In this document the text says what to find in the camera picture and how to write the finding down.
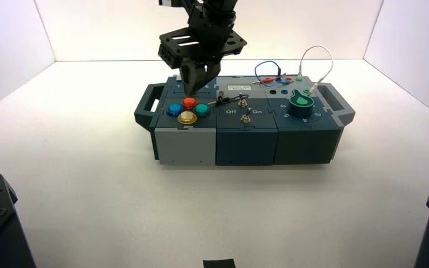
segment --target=red port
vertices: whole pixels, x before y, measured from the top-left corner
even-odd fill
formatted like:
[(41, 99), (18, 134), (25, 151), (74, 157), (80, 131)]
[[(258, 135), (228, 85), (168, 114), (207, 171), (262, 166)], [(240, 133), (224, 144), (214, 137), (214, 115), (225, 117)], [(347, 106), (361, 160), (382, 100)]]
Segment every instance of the red port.
[(270, 84), (272, 82), (274, 82), (273, 78), (265, 78), (262, 80), (262, 83), (264, 83), (264, 84)]

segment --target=label sticker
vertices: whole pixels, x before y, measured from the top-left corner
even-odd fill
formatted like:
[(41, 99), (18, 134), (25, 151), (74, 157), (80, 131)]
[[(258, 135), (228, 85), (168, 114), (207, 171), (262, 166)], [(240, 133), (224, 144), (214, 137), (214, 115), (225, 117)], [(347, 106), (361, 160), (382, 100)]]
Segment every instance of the label sticker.
[(250, 85), (228, 85), (228, 90), (251, 90)]

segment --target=carrying handle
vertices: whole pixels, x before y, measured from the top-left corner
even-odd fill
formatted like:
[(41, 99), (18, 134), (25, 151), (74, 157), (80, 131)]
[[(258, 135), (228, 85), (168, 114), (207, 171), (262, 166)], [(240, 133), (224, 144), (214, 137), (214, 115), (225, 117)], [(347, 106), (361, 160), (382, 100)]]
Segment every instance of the carrying handle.
[(150, 123), (152, 122), (154, 115), (156, 115), (155, 112), (151, 112), (150, 110), (154, 105), (154, 101), (156, 99), (160, 100), (164, 88), (165, 83), (148, 85), (145, 89), (144, 95), (137, 105), (134, 117), (136, 118), (136, 122), (146, 130), (149, 130)]
[(348, 125), (352, 122), (356, 112), (332, 84), (320, 83), (318, 91), (330, 105), (333, 114), (338, 116), (343, 125)]

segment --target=white cable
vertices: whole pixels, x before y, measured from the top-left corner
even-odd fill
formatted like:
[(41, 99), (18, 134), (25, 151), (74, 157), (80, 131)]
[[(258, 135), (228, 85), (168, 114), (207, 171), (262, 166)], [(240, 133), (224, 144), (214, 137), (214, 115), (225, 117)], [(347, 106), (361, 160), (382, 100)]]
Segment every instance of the white cable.
[(323, 48), (324, 50), (326, 50), (326, 52), (328, 52), (328, 54), (330, 55), (330, 59), (331, 59), (331, 67), (330, 67), (330, 69), (328, 70), (328, 72), (322, 77), (322, 78), (320, 78), (319, 80), (318, 80), (318, 82), (315, 82), (314, 84), (313, 84), (313, 86), (310, 88), (310, 90), (309, 90), (309, 92), (308, 92), (308, 95), (311, 95), (312, 94), (312, 92), (313, 91), (315, 91), (317, 88), (318, 88), (318, 84), (319, 83), (321, 83), (321, 81), (323, 81), (323, 79), (327, 76), (327, 75), (329, 75), (329, 73), (331, 72), (331, 70), (333, 69), (333, 65), (335, 64), (335, 59), (333, 58), (333, 55), (331, 54), (331, 52), (330, 52), (330, 50), (329, 49), (327, 49), (326, 47), (324, 47), (324, 46), (322, 46), (322, 45), (314, 45), (314, 46), (311, 46), (311, 47), (309, 47), (304, 53), (303, 53), (303, 56), (302, 56), (302, 59), (300, 60), (300, 67), (298, 68), (298, 76), (302, 76), (302, 62), (303, 62), (303, 58), (305, 58), (305, 55), (307, 54), (307, 52), (309, 52), (310, 51), (310, 49), (313, 49), (313, 48), (315, 48), (315, 47), (321, 47), (321, 48)]

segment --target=yellow button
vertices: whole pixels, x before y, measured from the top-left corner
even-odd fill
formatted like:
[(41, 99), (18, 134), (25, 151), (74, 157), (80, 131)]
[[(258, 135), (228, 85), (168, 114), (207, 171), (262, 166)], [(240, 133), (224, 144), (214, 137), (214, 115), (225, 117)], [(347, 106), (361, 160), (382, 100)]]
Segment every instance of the yellow button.
[(181, 113), (178, 117), (178, 122), (184, 125), (191, 125), (197, 121), (197, 115), (190, 111), (185, 111)]

